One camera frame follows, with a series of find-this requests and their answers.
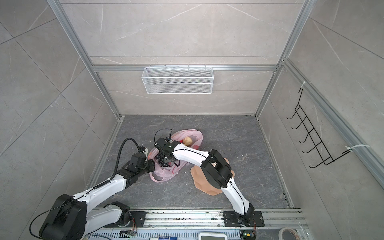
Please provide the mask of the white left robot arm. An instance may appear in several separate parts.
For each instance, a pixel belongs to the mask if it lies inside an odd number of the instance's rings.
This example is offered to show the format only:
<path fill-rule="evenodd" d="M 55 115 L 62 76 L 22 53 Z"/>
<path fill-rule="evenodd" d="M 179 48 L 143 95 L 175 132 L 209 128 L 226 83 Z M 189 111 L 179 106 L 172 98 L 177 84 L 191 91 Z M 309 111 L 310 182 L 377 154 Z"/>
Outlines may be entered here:
<path fill-rule="evenodd" d="M 129 207 L 114 202 L 103 209 L 95 208 L 121 192 L 144 174 L 155 170 L 154 160 L 144 153 L 135 153 L 130 162 L 118 170 L 112 179 L 75 195 L 63 194 L 54 202 L 39 236 L 44 240 L 80 240 L 85 235 L 109 224 L 126 226 L 130 223 Z"/>

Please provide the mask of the pink scalloped plate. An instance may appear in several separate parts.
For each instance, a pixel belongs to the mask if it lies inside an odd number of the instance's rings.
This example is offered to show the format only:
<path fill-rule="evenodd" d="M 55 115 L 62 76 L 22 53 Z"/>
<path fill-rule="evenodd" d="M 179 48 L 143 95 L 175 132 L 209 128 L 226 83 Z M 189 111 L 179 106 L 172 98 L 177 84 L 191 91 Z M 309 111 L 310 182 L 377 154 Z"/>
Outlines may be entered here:
<path fill-rule="evenodd" d="M 234 171 L 227 158 L 215 163 L 211 159 L 202 159 L 199 167 L 196 165 L 191 169 L 191 175 L 195 187 L 210 196 L 220 193 L 227 197 L 237 196 Z"/>

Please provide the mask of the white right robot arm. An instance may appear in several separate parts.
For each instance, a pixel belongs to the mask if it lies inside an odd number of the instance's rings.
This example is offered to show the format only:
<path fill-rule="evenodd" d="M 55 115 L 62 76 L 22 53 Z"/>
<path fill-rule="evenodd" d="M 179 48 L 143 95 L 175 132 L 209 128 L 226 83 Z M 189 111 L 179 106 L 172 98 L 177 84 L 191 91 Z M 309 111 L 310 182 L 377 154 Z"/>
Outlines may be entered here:
<path fill-rule="evenodd" d="M 165 163 L 180 160 L 200 167 L 208 183 L 228 198 L 240 223 L 247 227 L 252 223 L 255 208 L 237 187 L 231 166 L 217 150 L 199 151 L 164 138 L 159 138 L 154 146 L 160 151 L 160 159 Z"/>

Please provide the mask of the pink plastic bag fruit print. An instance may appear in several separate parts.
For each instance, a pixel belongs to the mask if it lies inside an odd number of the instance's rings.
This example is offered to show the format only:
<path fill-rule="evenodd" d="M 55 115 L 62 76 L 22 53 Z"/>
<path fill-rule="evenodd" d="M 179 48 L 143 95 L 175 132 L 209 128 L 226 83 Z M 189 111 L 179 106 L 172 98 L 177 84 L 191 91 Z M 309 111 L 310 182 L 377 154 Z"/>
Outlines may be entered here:
<path fill-rule="evenodd" d="M 192 146 L 187 147 L 183 144 L 183 139 L 186 137 L 190 137 L 193 140 Z M 166 182 L 172 179 L 187 163 L 200 166 L 203 156 L 206 156 L 205 153 L 199 151 L 203 141 L 203 134 L 196 129 L 178 131 L 171 135 L 171 139 L 172 141 L 180 142 L 173 152 L 177 161 L 170 163 L 168 167 L 161 167 L 158 161 L 155 160 L 155 156 L 159 153 L 155 147 L 148 155 L 148 159 L 155 161 L 156 170 L 150 173 L 150 177 L 155 183 Z"/>

